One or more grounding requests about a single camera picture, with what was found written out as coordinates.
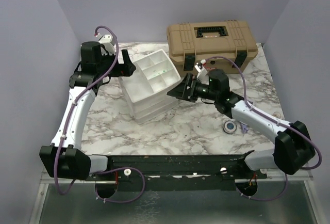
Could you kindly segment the white plastic drawer organizer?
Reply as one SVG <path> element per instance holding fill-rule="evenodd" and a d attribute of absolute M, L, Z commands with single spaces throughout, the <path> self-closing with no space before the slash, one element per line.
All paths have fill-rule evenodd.
<path fill-rule="evenodd" d="M 167 93 L 181 77 L 163 49 L 141 57 L 134 65 L 133 75 L 120 77 L 119 84 L 130 116 L 142 124 L 178 105 L 178 100 Z"/>

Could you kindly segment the purple eyelash curler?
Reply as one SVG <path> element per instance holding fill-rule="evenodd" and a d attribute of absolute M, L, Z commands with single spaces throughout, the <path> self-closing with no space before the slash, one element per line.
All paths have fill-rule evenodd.
<path fill-rule="evenodd" d="M 247 124 L 243 123 L 243 122 L 241 122 L 240 125 L 241 125 L 242 133 L 247 134 L 248 131 L 249 131 L 249 126 Z"/>

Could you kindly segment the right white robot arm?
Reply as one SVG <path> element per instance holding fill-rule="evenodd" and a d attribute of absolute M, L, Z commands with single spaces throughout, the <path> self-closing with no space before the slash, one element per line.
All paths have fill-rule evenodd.
<path fill-rule="evenodd" d="M 281 120 L 256 108 L 230 90 L 229 79 L 221 69 L 208 73 L 207 84 L 188 73 L 167 95 L 189 102 L 211 100 L 219 113 L 246 124 L 273 142 L 273 149 L 244 155 L 243 162 L 237 165 L 242 178 L 249 178 L 260 169 L 279 169 L 293 175 L 316 154 L 304 123 Z"/>

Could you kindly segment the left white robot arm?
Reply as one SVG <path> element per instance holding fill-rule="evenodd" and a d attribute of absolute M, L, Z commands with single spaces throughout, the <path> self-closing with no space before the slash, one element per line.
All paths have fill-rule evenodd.
<path fill-rule="evenodd" d="M 114 167 L 104 155 L 86 155 L 81 150 L 87 115 L 103 78 L 130 77 L 136 69 L 127 50 L 118 54 L 105 45 L 88 41 L 81 44 L 79 62 L 69 79 L 69 99 L 60 127 L 49 146 L 42 146 L 41 161 L 50 177 L 85 180 L 96 173 L 101 179 L 113 176 Z"/>

